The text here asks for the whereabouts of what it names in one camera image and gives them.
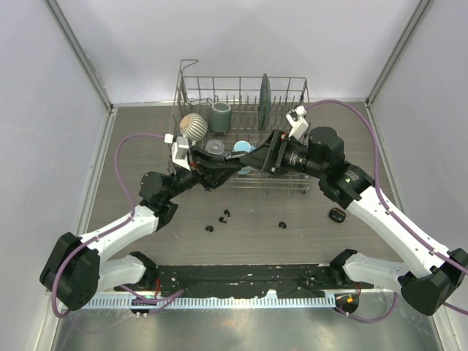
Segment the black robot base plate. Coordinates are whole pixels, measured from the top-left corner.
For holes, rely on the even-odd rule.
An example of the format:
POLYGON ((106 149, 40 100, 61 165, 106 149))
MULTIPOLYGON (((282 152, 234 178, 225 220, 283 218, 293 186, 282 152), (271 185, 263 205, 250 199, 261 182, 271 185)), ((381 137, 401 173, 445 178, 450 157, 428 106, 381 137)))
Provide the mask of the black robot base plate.
POLYGON ((159 291, 167 297, 183 290, 185 298, 323 297, 325 290, 357 290, 366 286, 327 265, 161 265, 156 275, 134 291, 159 291))

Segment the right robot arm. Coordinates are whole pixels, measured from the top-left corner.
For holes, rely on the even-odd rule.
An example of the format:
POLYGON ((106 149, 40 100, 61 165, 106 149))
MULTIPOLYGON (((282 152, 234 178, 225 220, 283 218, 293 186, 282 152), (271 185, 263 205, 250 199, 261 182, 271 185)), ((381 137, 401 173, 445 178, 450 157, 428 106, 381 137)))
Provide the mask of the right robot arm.
POLYGON ((295 171, 317 178, 329 200, 370 226, 401 258, 395 263, 347 249, 331 261, 334 286, 365 282, 382 287, 431 316, 463 282, 467 252, 449 250, 400 212, 372 177, 346 161, 344 141, 334 129, 314 128, 306 145, 276 130, 241 163, 264 173, 295 171))

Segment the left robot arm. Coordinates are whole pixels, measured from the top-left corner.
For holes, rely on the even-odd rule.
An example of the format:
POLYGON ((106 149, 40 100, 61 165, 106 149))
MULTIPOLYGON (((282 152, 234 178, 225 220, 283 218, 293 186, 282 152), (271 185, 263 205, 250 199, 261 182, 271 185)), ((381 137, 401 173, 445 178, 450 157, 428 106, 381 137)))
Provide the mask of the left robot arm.
POLYGON ((169 224, 178 209, 174 197, 197 185, 206 190, 223 185, 243 167, 243 157, 243 152, 220 156, 191 147, 172 173, 143 175, 141 201, 128 214, 90 233, 61 235, 39 275, 52 294, 54 314, 65 317, 97 292, 114 287, 149 291, 155 285, 156 264, 140 252, 117 260, 113 255, 169 224))

